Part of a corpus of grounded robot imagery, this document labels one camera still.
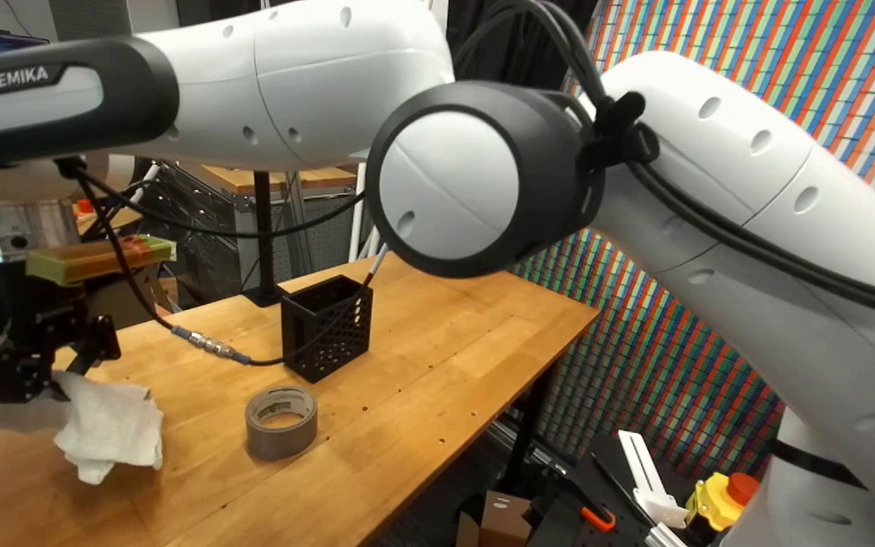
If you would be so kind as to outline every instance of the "colorful wall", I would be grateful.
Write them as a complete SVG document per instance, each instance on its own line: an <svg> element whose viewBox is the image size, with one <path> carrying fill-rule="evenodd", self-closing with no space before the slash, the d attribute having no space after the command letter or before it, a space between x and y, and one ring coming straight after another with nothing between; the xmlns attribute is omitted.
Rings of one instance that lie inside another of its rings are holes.
<svg viewBox="0 0 875 547"><path fill-rule="evenodd" d="M726 72L875 187L875 0L601 0L590 44L600 70L669 49ZM683 474L766 466L780 402L621 248L584 231L517 275L601 310L552 380L540 434L560 451L638 429Z"/></svg>

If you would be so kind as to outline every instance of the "black wire basket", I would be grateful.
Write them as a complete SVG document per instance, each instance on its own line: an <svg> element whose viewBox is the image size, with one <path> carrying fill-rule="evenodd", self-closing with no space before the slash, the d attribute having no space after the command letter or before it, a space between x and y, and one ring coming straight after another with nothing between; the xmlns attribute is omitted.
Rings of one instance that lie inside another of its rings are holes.
<svg viewBox="0 0 875 547"><path fill-rule="evenodd" d="M331 276L282 298L286 367L311 383L342 367L371 347L375 289Z"/></svg>

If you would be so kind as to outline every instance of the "cardboard box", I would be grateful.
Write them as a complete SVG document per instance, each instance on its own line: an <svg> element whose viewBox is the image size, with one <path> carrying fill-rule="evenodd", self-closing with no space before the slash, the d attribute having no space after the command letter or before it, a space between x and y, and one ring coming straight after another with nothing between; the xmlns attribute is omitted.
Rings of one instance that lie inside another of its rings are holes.
<svg viewBox="0 0 875 547"><path fill-rule="evenodd" d="M531 526L525 524L530 498L506 494L488 489L484 494L484 514L460 514L455 547L522 547L530 544Z"/></svg>

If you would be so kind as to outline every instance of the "wooden workbench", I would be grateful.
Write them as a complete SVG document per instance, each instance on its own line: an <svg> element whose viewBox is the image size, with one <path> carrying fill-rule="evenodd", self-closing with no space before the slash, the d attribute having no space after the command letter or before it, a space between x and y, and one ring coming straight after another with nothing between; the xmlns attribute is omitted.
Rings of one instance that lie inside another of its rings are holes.
<svg viewBox="0 0 875 547"><path fill-rule="evenodd" d="M175 322L249 356L277 356L277 316L227 298ZM124 327L124 360L90 376L151 386L163 411L163 468L117 468L107 483L82 485L55 433L0 433L0 544L358 544L592 316L511 275L434 281L386 257L375 281L371 348L315 386L286 367L218 363L150 322ZM315 395L319 437L286 462L252 462L243 407L282 383Z"/></svg>

